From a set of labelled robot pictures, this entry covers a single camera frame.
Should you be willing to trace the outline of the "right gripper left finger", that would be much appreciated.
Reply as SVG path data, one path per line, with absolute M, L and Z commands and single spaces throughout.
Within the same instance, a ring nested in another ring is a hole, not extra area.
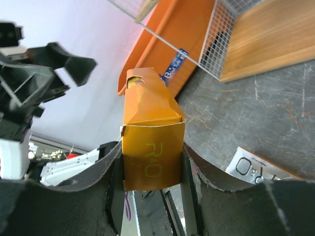
M 122 144 L 57 186 L 34 180 L 0 182 L 3 236 L 117 236 L 122 227 L 123 187 L 118 181 Z

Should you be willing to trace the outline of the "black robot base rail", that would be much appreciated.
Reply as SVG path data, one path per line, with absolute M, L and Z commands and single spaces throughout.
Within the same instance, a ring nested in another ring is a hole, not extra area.
M 141 236 L 185 236 L 170 191 L 134 191 Z

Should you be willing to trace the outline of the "torn silver R&O toothpaste box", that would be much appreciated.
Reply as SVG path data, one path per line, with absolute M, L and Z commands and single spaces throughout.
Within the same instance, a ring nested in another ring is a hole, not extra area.
M 180 183 L 185 124 L 184 112 L 153 68 L 127 71 L 121 126 L 126 190 Z

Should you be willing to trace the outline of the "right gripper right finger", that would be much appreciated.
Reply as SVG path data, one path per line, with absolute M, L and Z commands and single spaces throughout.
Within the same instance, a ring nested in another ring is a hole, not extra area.
M 181 192 L 189 236 L 315 233 L 312 180 L 265 180 L 253 185 L 225 173 L 184 145 Z

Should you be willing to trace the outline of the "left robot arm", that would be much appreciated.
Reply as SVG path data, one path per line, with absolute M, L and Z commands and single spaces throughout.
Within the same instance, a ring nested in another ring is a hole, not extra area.
M 69 90 L 56 70 L 64 68 L 77 86 L 87 83 L 97 63 L 66 51 L 59 43 L 17 49 L 22 28 L 13 22 L 0 24 L 0 177 L 33 179 L 46 186 L 58 185 L 106 156 L 113 143 L 100 145 L 79 155 L 73 151 L 46 152 L 30 149 L 33 118 L 44 112 L 42 103 L 65 95 Z

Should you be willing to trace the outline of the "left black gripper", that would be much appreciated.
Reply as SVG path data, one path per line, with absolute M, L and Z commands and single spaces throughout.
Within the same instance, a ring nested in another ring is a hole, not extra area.
M 65 96 L 70 89 L 55 72 L 64 68 L 78 87 L 87 83 L 97 62 L 65 50 L 58 42 L 43 47 L 0 50 L 0 124 L 9 123 L 1 136 L 22 142 L 33 117 L 41 117 L 42 103 Z

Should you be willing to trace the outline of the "orange silver R&O toothpaste box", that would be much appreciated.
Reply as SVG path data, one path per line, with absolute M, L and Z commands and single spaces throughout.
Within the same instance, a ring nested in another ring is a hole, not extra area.
M 280 168 L 242 147 L 237 147 L 236 152 L 225 169 L 229 175 L 251 184 L 259 184 L 265 180 L 298 180 L 296 174 Z

